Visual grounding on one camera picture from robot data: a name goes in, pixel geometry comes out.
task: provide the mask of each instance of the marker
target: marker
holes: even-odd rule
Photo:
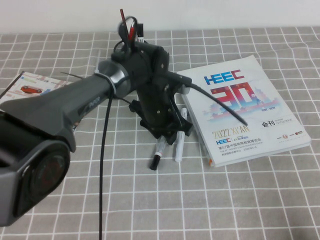
[[[143,23],[138,23],[137,24],[137,30],[136,30],[136,35],[138,37],[138,42],[144,43],[144,24]]]
[[[99,49],[99,51],[98,51],[98,57],[96,58],[95,69],[94,69],[94,73],[95,73],[95,74],[98,74],[98,73],[99,73],[100,54],[101,54],[101,50]]]
[[[188,110],[183,107],[181,109],[181,116],[184,119],[187,119],[187,115],[188,115]],[[182,160],[182,153],[184,151],[184,144],[185,144],[185,132],[184,131],[179,131],[178,132],[178,136],[177,136],[177,145],[176,145],[176,150],[175,150],[175,161],[177,163],[180,163]]]
[[[164,136],[161,136],[158,140],[158,143],[156,145],[156,152],[154,154],[150,169],[151,170],[157,170],[160,158],[162,157],[164,150],[166,148],[167,142],[166,138]]]
[[[135,22],[133,21],[130,27],[130,32],[129,32],[129,41],[134,40],[134,32],[135,32]]]

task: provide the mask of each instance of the white wall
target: white wall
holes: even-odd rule
[[[319,26],[319,0],[0,0],[0,33],[115,31],[119,9],[146,30]]]

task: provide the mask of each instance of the tablecloth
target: tablecloth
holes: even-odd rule
[[[312,138],[308,147],[209,167],[198,138],[182,162],[167,147],[149,169],[156,140],[125,102],[112,103],[105,145],[105,240],[313,240],[320,234],[320,27],[148,31],[170,53],[170,71],[254,55]],[[111,56],[113,32],[0,35],[0,92],[22,70],[76,81]],[[126,97],[137,99],[135,92]],[[184,103],[176,96],[181,108]],[[98,239],[100,144],[107,102],[76,128],[63,183],[0,240]]]

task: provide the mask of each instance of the printed page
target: printed page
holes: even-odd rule
[[[309,135],[255,59],[246,58],[179,72],[233,109],[240,123],[223,107],[191,89],[184,96],[215,164],[305,145]]]
[[[46,76],[24,72],[18,79],[14,79],[0,97],[0,104],[8,100],[23,99],[46,94],[52,90],[63,87],[66,81]]]

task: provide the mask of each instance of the black marker cap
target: black marker cap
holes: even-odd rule
[[[159,155],[154,155],[151,166],[150,166],[151,170],[153,170],[153,171],[157,170],[158,164],[160,162],[160,158],[161,157]]]
[[[137,24],[136,34],[137,34],[138,38],[144,37],[144,24],[143,23]]]

